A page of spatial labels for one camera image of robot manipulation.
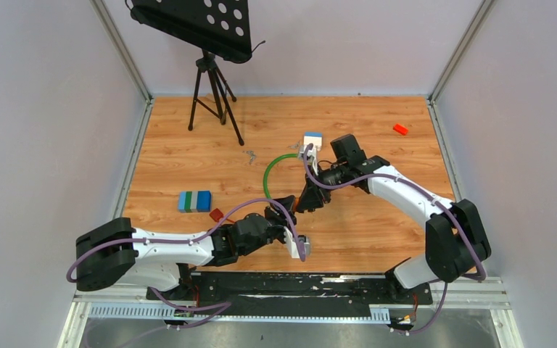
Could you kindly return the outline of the red cable lock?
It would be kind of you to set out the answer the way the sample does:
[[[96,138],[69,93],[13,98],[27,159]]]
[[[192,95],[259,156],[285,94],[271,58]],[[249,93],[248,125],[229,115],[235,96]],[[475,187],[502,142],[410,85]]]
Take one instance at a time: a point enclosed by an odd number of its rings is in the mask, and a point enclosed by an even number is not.
[[[225,217],[225,215],[223,214],[223,212],[218,209],[215,208],[213,209],[210,213],[209,216],[212,218],[213,221],[215,221],[216,223],[234,223],[233,220]]]

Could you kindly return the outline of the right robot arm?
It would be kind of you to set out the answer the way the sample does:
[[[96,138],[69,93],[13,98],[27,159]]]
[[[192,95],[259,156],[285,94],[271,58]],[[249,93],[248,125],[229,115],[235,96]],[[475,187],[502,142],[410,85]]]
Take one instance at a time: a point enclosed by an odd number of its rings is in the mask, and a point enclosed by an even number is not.
[[[334,139],[336,157],[327,169],[318,164],[314,144],[300,147],[298,157],[305,166],[305,187],[297,212],[312,212],[331,200],[331,192],[354,186],[389,202],[424,230],[425,250],[408,258],[385,276],[385,292],[393,302],[404,302],[421,284],[451,283],[460,277],[483,281],[483,261],[492,254],[475,203],[454,202],[410,180],[380,156],[366,156],[356,137],[347,134]]]

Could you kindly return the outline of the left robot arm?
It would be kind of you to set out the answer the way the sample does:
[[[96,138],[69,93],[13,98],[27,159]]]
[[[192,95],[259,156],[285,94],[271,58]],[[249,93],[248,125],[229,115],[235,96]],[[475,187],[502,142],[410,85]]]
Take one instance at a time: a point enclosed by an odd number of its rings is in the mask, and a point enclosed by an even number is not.
[[[117,217],[78,237],[76,260],[66,279],[79,291],[98,291],[129,284],[167,291],[187,298],[193,280],[187,266],[222,267],[277,241],[289,256],[305,260],[310,240],[296,231],[294,196],[265,199],[263,214],[241,220],[222,217],[208,231],[189,234],[158,233],[135,228],[128,217]]]

